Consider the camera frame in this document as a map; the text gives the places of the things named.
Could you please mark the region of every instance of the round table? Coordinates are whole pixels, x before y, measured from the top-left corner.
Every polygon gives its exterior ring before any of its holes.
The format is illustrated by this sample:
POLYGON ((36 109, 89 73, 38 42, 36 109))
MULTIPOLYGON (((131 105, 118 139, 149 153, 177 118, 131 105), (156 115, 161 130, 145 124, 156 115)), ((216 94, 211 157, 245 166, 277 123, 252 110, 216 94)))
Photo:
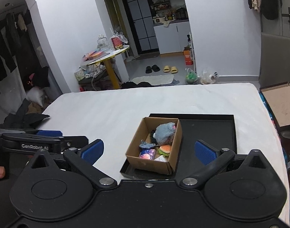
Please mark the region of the round table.
POLYGON ((116 75, 114 73, 114 70, 112 68, 110 59, 113 58, 113 57, 115 57, 116 55, 119 55, 121 53, 124 53, 129 48, 130 48, 129 45, 124 45, 124 48, 123 49, 107 51, 106 53, 110 53, 110 54, 108 54, 106 56, 103 56, 103 57, 101 57, 99 59, 96 59, 96 60, 94 60, 91 63, 88 63, 87 66, 90 66, 90 65, 93 65, 93 64, 96 64, 96 63, 103 62, 105 64, 106 70, 108 72, 108 75, 110 77, 110 80, 111 80, 111 83, 112 83, 114 89, 120 89, 120 85, 118 83, 118 80, 117 80, 116 75))

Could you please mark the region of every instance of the white cabinet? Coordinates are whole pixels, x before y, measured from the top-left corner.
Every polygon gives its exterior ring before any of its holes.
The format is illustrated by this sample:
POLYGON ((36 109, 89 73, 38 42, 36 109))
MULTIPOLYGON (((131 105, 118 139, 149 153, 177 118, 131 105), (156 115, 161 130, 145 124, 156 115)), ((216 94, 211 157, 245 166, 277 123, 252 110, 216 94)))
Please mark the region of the white cabinet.
POLYGON ((169 24, 168 27, 155 26, 160 54, 181 52, 188 46, 187 35, 190 33, 189 22, 169 24))
POLYGON ((164 27, 163 25, 155 26, 154 31, 156 33, 160 54, 181 51, 176 23, 169 24, 168 27, 164 27))
POLYGON ((181 51, 184 51, 184 48, 188 46, 188 37, 187 35, 190 33, 190 25, 189 22, 180 22, 176 23, 176 26, 178 28, 178 34, 179 34, 179 42, 181 45, 181 51))

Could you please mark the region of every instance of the glass jar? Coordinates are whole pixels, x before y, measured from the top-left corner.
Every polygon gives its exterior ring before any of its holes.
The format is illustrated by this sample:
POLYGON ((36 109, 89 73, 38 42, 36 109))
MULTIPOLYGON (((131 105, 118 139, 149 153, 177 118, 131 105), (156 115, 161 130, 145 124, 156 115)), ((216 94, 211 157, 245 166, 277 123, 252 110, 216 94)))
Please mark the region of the glass jar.
POLYGON ((98 44, 98 48, 100 50, 103 50, 103 51, 108 51, 109 50, 108 40, 103 34, 100 34, 98 36, 97 44, 98 44))

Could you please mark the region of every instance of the cardboard box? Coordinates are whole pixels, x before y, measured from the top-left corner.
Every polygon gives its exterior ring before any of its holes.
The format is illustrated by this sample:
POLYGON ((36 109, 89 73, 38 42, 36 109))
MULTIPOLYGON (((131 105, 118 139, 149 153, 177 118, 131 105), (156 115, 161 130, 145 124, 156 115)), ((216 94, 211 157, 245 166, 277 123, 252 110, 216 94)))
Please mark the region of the cardboard box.
POLYGON ((290 130, 290 83, 260 88, 278 132, 290 130))
MULTIPOLYGON (((129 163, 136 169, 154 171, 161 174, 170 175, 176 170, 176 162, 178 159, 180 144, 182 139, 182 128, 179 119, 177 118, 159 118, 159 117, 144 117, 135 132, 135 135, 128 147, 126 157, 129 163), (160 124, 174 122, 176 124, 176 132, 174 134, 172 148, 168 162, 160 162, 148 159, 139 158, 141 149, 139 145, 141 140, 150 143, 150 133, 160 124)), ((156 151, 155 159, 160 156, 156 151)))
POLYGON ((192 63, 192 59, 191 59, 191 57, 190 57, 190 51, 189 50, 185 50, 185 51, 183 51, 183 53, 184 53, 184 56, 185 56, 185 63, 186 63, 186 65, 193 65, 193 63, 192 63))

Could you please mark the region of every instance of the mattress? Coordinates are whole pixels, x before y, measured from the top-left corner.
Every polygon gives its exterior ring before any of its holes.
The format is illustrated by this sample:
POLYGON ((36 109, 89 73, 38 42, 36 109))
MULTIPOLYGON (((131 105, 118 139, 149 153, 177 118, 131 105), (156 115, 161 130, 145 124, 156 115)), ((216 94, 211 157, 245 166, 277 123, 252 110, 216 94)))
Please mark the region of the mattress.
MULTIPOLYGON (((125 152, 143 117, 150 113, 233 114, 237 152, 260 149, 284 183, 289 195, 287 171, 280 140, 257 89, 250 83, 180 85, 124 90, 67 93, 44 112, 51 117, 40 129, 61 130, 64 136, 85 135, 102 139, 103 156, 96 168, 116 179, 125 152)), ((289 224, 289 198, 279 216, 289 224)))

